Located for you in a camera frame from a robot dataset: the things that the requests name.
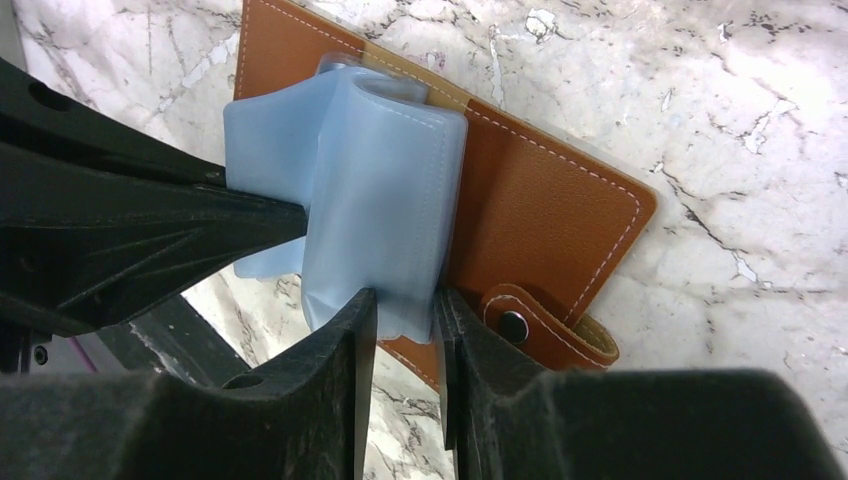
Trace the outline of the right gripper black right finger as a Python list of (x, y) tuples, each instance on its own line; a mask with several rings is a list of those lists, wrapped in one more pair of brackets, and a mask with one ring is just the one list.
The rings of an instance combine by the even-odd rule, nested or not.
[(839, 479), (802, 399), (752, 369), (548, 369), (438, 291), (442, 430), (460, 479)]

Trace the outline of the brown leather card holder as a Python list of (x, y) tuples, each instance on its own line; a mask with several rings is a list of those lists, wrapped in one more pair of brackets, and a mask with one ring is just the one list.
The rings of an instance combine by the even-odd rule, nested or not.
[(488, 327), (555, 370), (619, 357), (588, 307), (657, 207), (644, 184), (291, 1), (243, 5), (235, 98), (305, 80), (328, 53), (423, 82), (469, 134), (447, 281)]

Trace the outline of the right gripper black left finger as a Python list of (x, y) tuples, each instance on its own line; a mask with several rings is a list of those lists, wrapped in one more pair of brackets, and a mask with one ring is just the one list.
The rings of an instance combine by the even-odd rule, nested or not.
[(4, 376), (5, 479), (359, 479), (377, 301), (219, 388), (166, 373)]

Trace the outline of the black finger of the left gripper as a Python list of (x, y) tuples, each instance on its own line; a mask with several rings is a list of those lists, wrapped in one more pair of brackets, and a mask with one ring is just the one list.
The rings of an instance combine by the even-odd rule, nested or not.
[(124, 323), (304, 234), (297, 204), (1, 150), (1, 318), (61, 336)]
[(1, 61), (1, 141), (131, 177), (225, 186), (225, 169), (113, 120)]

